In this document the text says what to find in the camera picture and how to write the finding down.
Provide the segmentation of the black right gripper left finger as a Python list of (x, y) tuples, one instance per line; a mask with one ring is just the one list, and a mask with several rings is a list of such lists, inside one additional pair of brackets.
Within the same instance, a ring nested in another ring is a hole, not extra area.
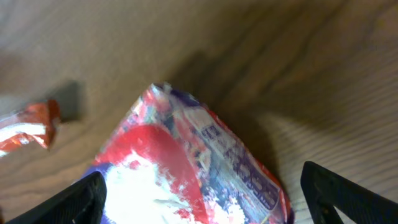
[(106, 200), (106, 183), (96, 171), (8, 221), (8, 224), (74, 223), (99, 224)]

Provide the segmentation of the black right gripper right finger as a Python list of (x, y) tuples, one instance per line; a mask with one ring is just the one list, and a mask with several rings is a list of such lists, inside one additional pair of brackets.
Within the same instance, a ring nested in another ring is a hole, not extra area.
[(397, 203), (312, 162), (303, 165), (300, 185), (314, 223), (397, 223)]

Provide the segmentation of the orange snack bar wrapper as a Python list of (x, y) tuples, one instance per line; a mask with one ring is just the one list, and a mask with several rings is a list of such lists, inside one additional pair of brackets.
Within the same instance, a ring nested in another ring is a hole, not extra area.
[(30, 103), (21, 110), (2, 115), (1, 157), (33, 141), (48, 149), (60, 122), (60, 107), (53, 99)]

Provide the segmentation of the purple red tissue pack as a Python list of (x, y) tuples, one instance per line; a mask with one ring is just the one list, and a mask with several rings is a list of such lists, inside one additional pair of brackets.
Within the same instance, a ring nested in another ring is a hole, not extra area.
[(153, 84), (96, 155), (102, 223), (292, 223), (287, 194), (191, 94)]

